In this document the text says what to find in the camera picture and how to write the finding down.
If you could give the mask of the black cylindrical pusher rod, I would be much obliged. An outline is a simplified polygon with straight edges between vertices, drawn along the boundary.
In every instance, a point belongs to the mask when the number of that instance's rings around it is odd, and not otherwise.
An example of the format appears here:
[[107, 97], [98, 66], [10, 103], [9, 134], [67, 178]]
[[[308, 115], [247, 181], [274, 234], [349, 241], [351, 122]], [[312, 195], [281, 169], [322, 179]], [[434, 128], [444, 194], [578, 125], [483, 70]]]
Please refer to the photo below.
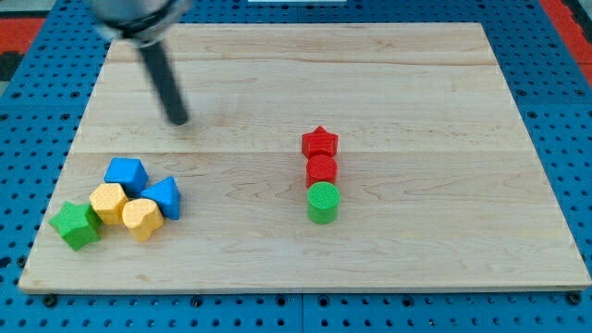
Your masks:
[[180, 95], [175, 75], [161, 42], [139, 49], [142, 62], [158, 94], [166, 119], [173, 125], [184, 125], [189, 114]]

